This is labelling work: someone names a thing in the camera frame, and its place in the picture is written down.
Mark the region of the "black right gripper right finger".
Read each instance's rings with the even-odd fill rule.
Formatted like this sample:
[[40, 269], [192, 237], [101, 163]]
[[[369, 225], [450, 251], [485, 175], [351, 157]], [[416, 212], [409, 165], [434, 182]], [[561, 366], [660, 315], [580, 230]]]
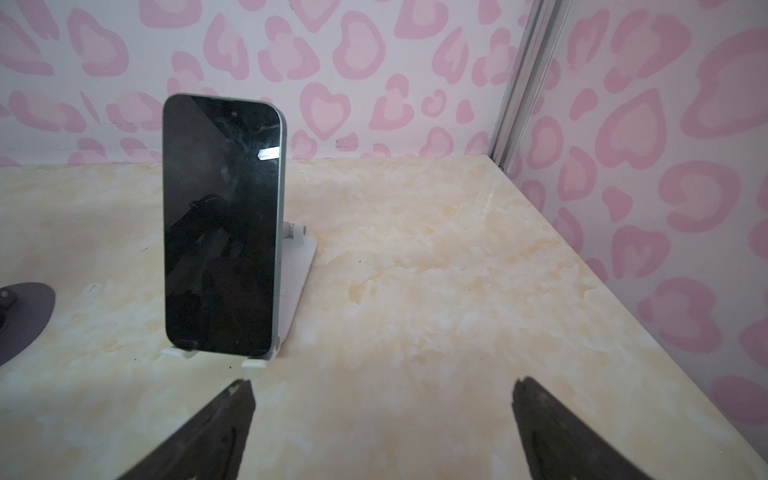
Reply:
[[534, 378], [515, 382], [511, 408], [532, 479], [650, 479]]

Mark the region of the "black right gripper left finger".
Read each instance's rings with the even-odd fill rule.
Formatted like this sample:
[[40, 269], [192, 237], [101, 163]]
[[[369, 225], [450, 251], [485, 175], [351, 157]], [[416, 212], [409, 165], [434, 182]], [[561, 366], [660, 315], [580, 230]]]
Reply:
[[237, 478], [255, 411], [251, 382], [232, 382], [120, 480]]

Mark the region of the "green-edged smartphone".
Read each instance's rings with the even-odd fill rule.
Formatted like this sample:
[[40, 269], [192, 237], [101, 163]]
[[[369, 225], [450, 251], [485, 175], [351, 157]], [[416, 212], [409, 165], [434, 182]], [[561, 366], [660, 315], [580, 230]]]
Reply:
[[162, 111], [165, 332], [251, 358], [278, 339], [286, 125], [272, 104], [177, 93]]

